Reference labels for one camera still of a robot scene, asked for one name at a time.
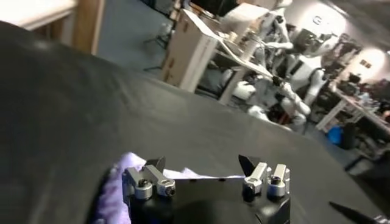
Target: white box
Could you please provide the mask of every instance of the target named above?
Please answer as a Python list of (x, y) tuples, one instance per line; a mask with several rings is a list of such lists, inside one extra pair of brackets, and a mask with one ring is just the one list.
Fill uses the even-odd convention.
[(166, 51), (161, 79), (194, 92), (217, 44), (216, 35), (197, 15), (181, 10)]

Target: wooden post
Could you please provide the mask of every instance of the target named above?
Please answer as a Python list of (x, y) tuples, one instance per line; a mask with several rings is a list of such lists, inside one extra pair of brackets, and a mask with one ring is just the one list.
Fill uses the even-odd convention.
[(76, 9), (72, 46), (96, 54), (105, 0), (79, 0)]

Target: black mat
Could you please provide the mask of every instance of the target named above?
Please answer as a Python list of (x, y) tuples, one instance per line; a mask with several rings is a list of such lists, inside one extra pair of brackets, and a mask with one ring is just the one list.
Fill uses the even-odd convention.
[(241, 174), (238, 154), (292, 172), (293, 223), (348, 223), (328, 200), (380, 211), (314, 141), (0, 23), (1, 223), (83, 223), (125, 152)]

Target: metal clamp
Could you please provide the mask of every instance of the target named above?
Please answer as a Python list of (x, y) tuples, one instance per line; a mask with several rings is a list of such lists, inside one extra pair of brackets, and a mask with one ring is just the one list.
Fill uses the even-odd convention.
[(278, 164), (273, 176), (268, 180), (268, 196), (283, 197), (290, 193), (290, 170)]
[(243, 194), (252, 197), (259, 194), (261, 192), (261, 185), (270, 171), (266, 163), (258, 163), (252, 174), (244, 178)]
[(153, 186), (156, 186), (157, 194), (164, 197), (172, 197), (175, 194), (175, 181), (166, 178), (153, 165), (147, 165), (141, 171), (134, 167), (125, 169), (122, 176), (122, 190), (124, 201), (130, 195), (137, 199), (147, 200), (153, 196)]
[(144, 166), (143, 173), (156, 185), (158, 195), (172, 197), (175, 194), (175, 181), (166, 178), (156, 167)]

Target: white wall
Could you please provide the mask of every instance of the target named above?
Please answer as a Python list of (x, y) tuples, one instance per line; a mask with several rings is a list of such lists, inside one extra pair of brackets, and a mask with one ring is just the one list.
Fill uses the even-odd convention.
[[(390, 79), (390, 56), (376, 47), (369, 37), (347, 21), (336, 10), (319, 0), (294, 0), (293, 4), (287, 8), (285, 16), (288, 23), (297, 26), (297, 30), (305, 28), (309, 30), (320, 29), (321, 31), (321, 27), (313, 22), (315, 16), (320, 16), (324, 21), (332, 24), (335, 34), (346, 33), (364, 46), (362, 52), (351, 61), (351, 64), (344, 70), (341, 77), (345, 78), (352, 72), (361, 74), (364, 82), (372, 82), (383, 78)], [(360, 65), (360, 61), (363, 59), (372, 64), (370, 69)]]

